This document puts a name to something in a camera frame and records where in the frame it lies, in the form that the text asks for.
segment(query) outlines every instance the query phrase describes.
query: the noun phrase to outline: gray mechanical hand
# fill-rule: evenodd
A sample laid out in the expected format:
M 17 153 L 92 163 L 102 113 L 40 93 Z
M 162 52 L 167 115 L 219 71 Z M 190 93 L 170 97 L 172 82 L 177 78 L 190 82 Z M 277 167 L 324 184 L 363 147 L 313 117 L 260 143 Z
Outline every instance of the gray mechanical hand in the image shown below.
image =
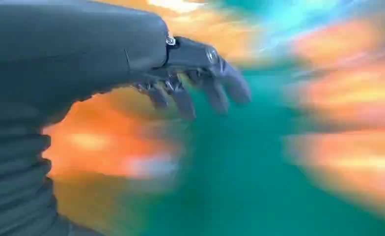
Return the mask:
M 142 74 L 146 82 L 132 85 L 148 95 L 155 108 L 167 108 L 168 95 L 183 117 L 195 118 L 192 100 L 179 78 L 180 72 L 207 95 L 218 113 L 227 113 L 227 95 L 238 104 L 250 101 L 250 89 L 240 71 L 220 57 L 213 47 L 184 37 L 168 37 L 167 48 L 165 65 Z

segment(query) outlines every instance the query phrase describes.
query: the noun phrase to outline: green water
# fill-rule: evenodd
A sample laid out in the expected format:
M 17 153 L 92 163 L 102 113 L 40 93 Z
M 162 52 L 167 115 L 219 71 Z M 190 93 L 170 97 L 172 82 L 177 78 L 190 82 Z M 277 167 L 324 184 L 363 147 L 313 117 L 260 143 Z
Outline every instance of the green water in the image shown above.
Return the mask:
M 151 206 L 143 236 L 385 236 L 385 221 L 316 186 L 286 160 L 298 132 L 285 68 L 247 72 L 253 103 L 214 115 L 194 95 L 182 182 Z

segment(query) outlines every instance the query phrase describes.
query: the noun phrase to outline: robotic hand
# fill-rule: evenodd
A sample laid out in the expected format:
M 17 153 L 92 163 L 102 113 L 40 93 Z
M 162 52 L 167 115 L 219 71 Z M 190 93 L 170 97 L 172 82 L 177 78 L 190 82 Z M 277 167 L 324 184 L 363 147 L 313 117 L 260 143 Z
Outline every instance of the robotic hand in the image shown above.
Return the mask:
M 156 14 L 84 0 L 0 0 L 0 235 L 99 235 L 58 216 L 42 128 L 118 86 L 139 89 L 158 108 L 167 93 L 194 118 L 179 72 L 219 112 L 227 111 L 223 87 L 235 102 L 250 101 L 239 71 L 211 46 L 170 37 Z
M 240 72 L 213 47 L 169 36 L 153 13 L 90 1 L 0 1 L 0 101 L 30 104 L 58 121 L 77 100 L 133 86 L 157 108 L 167 106 L 165 91 L 194 118 L 179 72 L 218 112 L 228 107 L 223 86 L 235 102 L 250 101 Z
M 185 73 L 194 86 L 206 93 L 210 104 L 219 113 L 224 114 L 228 109 L 223 87 L 234 102 L 243 104 L 250 101 L 250 90 L 241 73 L 220 57 L 213 47 L 183 37 L 169 37 L 167 48 L 164 66 L 145 73 L 143 76 L 147 82 L 132 85 L 148 95 L 155 108 L 168 106 L 167 94 L 175 101 L 183 117 L 195 117 L 194 106 L 179 72 Z

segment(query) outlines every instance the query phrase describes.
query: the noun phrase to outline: robotic arm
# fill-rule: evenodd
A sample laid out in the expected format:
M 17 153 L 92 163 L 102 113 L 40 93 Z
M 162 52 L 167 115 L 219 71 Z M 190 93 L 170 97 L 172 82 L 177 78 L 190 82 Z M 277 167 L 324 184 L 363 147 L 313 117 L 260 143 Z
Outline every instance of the robotic arm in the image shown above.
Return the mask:
M 75 101 L 116 86 L 133 86 L 160 108 L 166 93 L 194 118 L 179 72 L 219 112 L 227 111 L 222 89 L 250 101 L 238 70 L 211 46 L 170 37 L 156 14 L 84 0 L 0 0 L 0 236 L 99 235 L 58 216 L 41 130 Z

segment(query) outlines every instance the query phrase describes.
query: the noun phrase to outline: gray sleeve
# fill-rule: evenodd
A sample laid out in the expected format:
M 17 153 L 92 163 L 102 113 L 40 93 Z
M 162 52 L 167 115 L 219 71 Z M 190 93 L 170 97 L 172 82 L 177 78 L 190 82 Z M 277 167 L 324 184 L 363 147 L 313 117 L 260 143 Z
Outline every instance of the gray sleeve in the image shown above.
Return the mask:
M 154 13 L 111 4 L 0 0 L 0 62 L 79 55 L 147 70 L 164 64 L 167 31 Z
M 38 110 L 0 103 L 0 236 L 101 236 L 58 215 Z

